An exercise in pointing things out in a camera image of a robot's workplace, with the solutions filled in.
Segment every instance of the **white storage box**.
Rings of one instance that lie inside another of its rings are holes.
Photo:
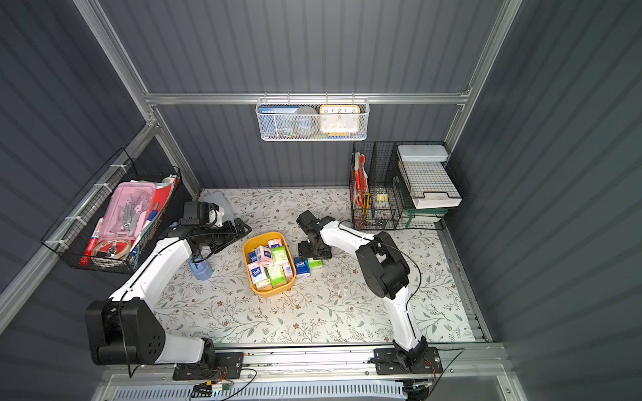
[[[402,162],[445,162],[448,151],[442,145],[399,145]]]

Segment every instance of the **corrugated metal wall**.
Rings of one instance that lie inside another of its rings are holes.
[[[1,291],[144,121],[70,1],[0,1],[0,60]],[[0,398],[89,399],[84,309],[125,279],[58,263],[0,336]]]
[[[449,222],[529,400],[639,398],[642,1],[528,1],[455,149]]]
[[[102,2],[150,92],[465,90],[499,4]]]
[[[73,4],[0,2],[3,289],[143,119]]]
[[[457,92],[501,0],[101,4],[150,92]],[[263,142],[248,106],[160,110],[203,187],[348,184],[350,142]],[[373,105],[368,140],[443,140],[455,110]]]
[[[352,142],[265,142],[254,109],[160,107],[203,188],[348,185]],[[455,111],[455,105],[373,105],[368,137],[442,141]]]

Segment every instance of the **pink pencil case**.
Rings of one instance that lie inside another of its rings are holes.
[[[152,211],[156,185],[151,182],[123,182],[109,201],[105,220],[100,227],[100,239],[123,238],[134,240]]]

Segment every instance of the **clock face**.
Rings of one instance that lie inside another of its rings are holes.
[[[345,135],[359,130],[359,106],[324,105],[319,108],[321,132]]]

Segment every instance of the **blue tissue pack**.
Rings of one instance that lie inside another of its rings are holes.
[[[306,259],[300,259],[298,257],[295,257],[294,267],[297,270],[297,277],[310,276],[310,268],[308,267],[308,261]]]

